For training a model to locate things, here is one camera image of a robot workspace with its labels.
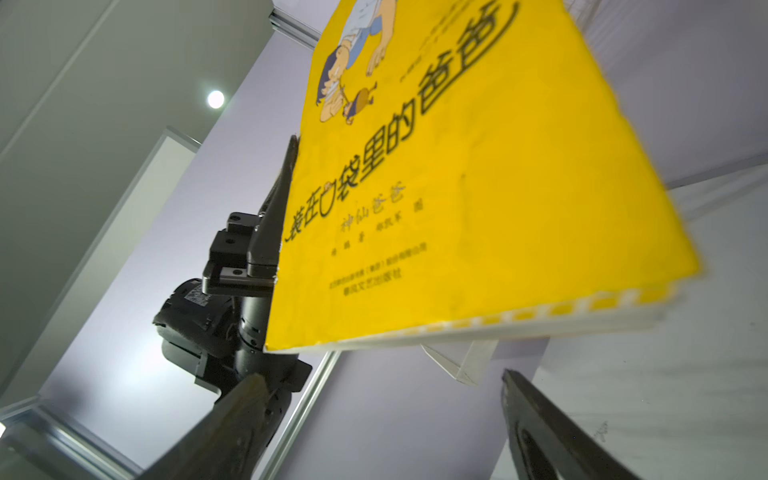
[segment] black metal jaw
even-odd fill
[[[520,480],[640,480],[522,374],[503,376],[509,449]]]
[[[291,137],[283,168],[257,215],[233,212],[216,234],[203,271],[203,291],[213,295],[272,296],[280,259],[299,139]]]
[[[265,410],[269,397],[262,377],[248,377],[139,480],[251,478],[282,418]]]

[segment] ceiling light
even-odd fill
[[[208,94],[208,104],[211,108],[219,108],[224,105],[224,94],[214,90]]]

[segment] book cover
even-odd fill
[[[269,351],[515,336],[667,300],[698,268],[559,0],[340,2],[313,54]]]

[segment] white ceiling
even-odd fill
[[[272,7],[0,1],[0,393],[165,127],[207,136]]]

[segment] clear plastic stand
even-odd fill
[[[422,348],[451,377],[465,385],[477,386],[497,345],[498,340],[475,340],[422,345]]]

